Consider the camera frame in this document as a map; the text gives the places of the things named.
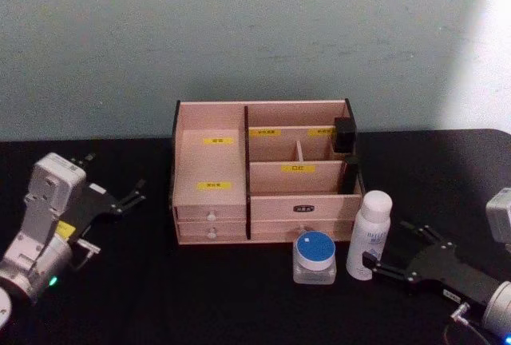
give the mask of white plastic bottle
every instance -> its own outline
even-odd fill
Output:
[[[366,193],[362,207],[355,217],[346,269],[357,280],[370,280],[372,272],[363,266],[362,254],[369,252],[378,260],[382,258],[386,235],[390,228],[392,199],[382,191]]]

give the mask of yellow label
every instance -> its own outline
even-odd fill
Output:
[[[232,137],[212,137],[204,139],[205,144],[232,144],[234,139]]]
[[[280,136],[280,129],[251,129],[250,136]]]
[[[202,181],[197,183],[200,191],[216,191],[220,189],[231,189],[230,181]]]
[[[313,129],[309,129],[307,131],[307,134],[309,136],[331,136],[331,135],[335,135],[335,128],[334,127],[313,128]]]
[[[280,170],[282,172],[291,173],[313,173],[316,170],[315,165],[281,165]]]
[[[59,221],[55,232],[63,239],[69,239],[75,230],[76,228],[73,225],[69,225],[64,221]]]

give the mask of wooden organizer box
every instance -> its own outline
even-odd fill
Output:
[[[178,101],[170,198],[179,243],[288,242],[304,228],[349,240],[363,185],[357,172],[353,192],[340,194],[348,164],[333,149],[336,118],[355,125],[347,99]]]

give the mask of blue jar lid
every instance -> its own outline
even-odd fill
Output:
[[[323,232],[309,231],[297,239],[296,251],[302,266],[312,271],[321,271],[332,264],[335,243]]]

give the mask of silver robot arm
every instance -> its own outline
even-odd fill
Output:
[[[0,329],[12,312],[11,298],[36,303],[70,263],[75,246],[88,252],[77,268],[100,252],[82,238],[96,216],[123,216],[145,199],[140,181],[126,198],[116,200],[86,182],[82,164],[49,153],[34,166],[21,229],[0,262]]]

